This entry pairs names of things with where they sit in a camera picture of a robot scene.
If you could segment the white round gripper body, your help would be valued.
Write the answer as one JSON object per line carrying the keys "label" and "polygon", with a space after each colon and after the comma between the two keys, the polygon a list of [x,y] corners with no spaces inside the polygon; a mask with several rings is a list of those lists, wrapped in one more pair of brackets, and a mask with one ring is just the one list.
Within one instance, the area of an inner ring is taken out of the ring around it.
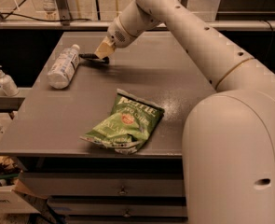
{"label": "white round gripper body", "polygon": [[129,17],[116,17],[108,28],[108,38],[117,48],[126,48],[136,38],[136,22]]}

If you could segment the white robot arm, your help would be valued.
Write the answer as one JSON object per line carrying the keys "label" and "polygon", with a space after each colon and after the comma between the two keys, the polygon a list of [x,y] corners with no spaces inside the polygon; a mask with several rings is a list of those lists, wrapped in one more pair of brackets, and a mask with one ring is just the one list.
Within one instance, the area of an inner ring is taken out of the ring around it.
{"label": "white robot arm", "polygon": [[97,56],[126,48],[160,23],[214,89],[183,131],[188,224],[275,224],[275,74],[181,0],[133,0]]}

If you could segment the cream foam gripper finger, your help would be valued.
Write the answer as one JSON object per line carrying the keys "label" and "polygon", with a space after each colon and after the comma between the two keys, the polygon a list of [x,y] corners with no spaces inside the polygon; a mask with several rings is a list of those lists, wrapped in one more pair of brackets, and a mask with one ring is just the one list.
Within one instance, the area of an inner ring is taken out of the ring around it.
{"label": "cream foam gripper finger", "polygon": [[101,42],[101,44],[99,45],[99,47],[96,49],[94,54],[99,59],[103,59],[113,54],[115,52],[115,49],[116,49],[115,43],[108,36],[106,36]]}

